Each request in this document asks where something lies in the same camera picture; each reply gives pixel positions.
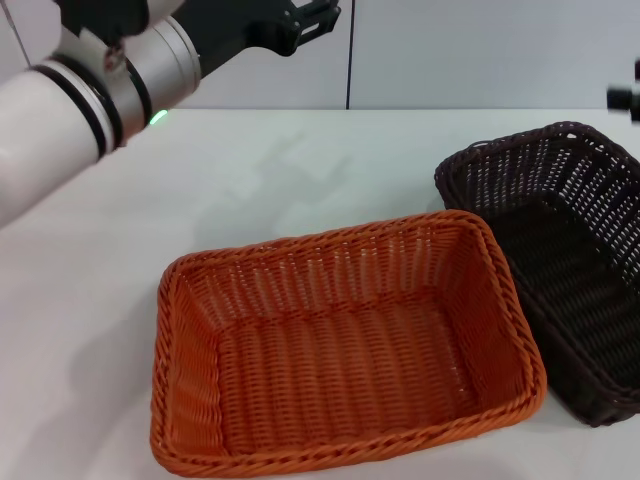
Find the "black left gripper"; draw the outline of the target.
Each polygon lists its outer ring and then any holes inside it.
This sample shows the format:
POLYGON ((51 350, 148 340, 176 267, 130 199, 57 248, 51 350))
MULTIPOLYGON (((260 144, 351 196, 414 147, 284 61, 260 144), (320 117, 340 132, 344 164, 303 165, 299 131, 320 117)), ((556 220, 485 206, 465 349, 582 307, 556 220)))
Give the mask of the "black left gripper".
POLYGON ((172 18, 182 27, 206 77, 249 48, 291 56, 334 30, 338 0, 188 0, 172 18))

